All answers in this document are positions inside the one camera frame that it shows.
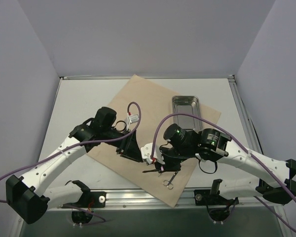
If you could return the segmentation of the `steel surgical scissors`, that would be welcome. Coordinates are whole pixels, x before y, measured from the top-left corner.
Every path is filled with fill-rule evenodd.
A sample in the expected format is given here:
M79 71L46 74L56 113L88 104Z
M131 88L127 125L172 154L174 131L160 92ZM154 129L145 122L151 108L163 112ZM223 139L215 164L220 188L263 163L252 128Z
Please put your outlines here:
M174 188L173 180L176 178L179 171L175 171L175 173L172 175L172 177L169 180L163 181L163 186L165 186L167 189L172 190Z

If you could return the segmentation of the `steel instrument tray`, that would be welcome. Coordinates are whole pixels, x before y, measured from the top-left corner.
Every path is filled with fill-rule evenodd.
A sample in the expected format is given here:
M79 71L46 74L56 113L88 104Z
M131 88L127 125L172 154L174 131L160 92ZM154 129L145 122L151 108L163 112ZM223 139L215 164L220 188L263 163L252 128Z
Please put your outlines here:
M200 117L200 104L196 96L173 96L172 107L173 113L184 113ZM173 121L185 130L194 130L196 132L202 130L202 121L192 117L179 115L174 117Z

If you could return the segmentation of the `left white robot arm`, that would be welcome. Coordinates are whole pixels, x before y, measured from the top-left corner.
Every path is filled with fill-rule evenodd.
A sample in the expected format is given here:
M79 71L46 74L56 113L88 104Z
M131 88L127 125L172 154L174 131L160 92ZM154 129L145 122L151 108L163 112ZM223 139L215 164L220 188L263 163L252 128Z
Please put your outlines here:
M27 224L35 223L51 208L66 204L86 206L92 196L90 188L83 182L69 181L57 188L50 188L50 184L69 165L101 143L115 147L116 153L124 158L142 162L136 140L137 129L117 130L113 126L116 115L111 108L100 108L93 118L76 126L50 157L20 177L10 176L5 183L7 204Z

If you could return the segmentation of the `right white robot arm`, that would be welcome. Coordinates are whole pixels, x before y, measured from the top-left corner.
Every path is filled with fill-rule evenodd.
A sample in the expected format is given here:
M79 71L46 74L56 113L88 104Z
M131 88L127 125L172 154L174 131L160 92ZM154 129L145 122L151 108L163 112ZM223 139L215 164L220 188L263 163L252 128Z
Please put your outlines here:
M174 123L165 130L163 138L171 147L162 145L154 148L151 143L141 147L143 161L154 164L158 173L180 171L182 162L196 158L199 162L227 164L252 175L251 178L234 180L215 179L209 191L209 199L213 203L262 197L285 205L296 197L296 181L293 180L296 161L293 159L275 160L242 148L234 138L211 128L196 132Z

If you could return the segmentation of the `aluminium front rail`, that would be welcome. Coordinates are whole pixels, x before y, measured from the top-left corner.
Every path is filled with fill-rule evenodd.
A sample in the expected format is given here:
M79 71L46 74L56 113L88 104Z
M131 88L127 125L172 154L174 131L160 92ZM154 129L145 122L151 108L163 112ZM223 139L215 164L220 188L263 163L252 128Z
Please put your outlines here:
M52 208L66 208L66 203L76 202L79 200L84 192L96 192L102 190L90 190L89 188L79 187L76 184L69 183L66 186L49 188L42 195L38 197L38 200L42 200L43 204L46 204L46 209ZM179 199L175 202L175 206L185 204L195 204L194 190L185 189ZM165 205L164 201L148 194L143 190L104 190L106 192L106 206L122 206L132 205L144 208L149 205Z

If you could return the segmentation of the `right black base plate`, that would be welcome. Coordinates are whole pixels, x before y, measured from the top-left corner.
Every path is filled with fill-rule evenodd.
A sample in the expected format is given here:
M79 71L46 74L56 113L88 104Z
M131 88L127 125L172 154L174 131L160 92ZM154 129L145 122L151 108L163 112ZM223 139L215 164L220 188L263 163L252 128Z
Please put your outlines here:
M210 190L194 190L194 200L196 206L218 206L218 205L225 205L225 206L232 206L238 205L239 200L235 199L225 199L219 195L211 195Z

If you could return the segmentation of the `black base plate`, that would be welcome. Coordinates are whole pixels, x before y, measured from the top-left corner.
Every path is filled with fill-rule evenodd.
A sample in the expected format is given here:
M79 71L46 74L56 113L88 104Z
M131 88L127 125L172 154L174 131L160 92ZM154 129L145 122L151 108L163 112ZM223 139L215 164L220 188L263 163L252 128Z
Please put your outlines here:
M84 192L78 201L68 202L66 205L72 205L79 208L104 208L106 206L106 192Z
M232 206L238 205L239 200L235 199L225 199L219 195L211 195L210 190L194 190L194 200L196 206L218 206L218 205L225 205L225 206Z

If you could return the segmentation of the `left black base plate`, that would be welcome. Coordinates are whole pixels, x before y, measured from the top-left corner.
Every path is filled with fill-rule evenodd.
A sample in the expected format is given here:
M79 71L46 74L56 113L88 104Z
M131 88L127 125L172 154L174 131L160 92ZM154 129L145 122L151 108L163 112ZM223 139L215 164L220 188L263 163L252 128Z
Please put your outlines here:
M106 206L106 192L84 192L78 201L68 202L66 205L72 205L79 208L104 208Z

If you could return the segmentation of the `aluminium back rail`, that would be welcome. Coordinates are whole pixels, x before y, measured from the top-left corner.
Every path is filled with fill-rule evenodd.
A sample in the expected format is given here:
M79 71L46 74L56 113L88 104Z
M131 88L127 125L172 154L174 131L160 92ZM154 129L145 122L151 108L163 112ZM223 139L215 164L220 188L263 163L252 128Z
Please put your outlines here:
M96 79L130 79L132 76L93 76L93 75L81 75L81 76L62 76L63 80L96 80ZM235 79L235 75L228 76L141 76L145 79Z

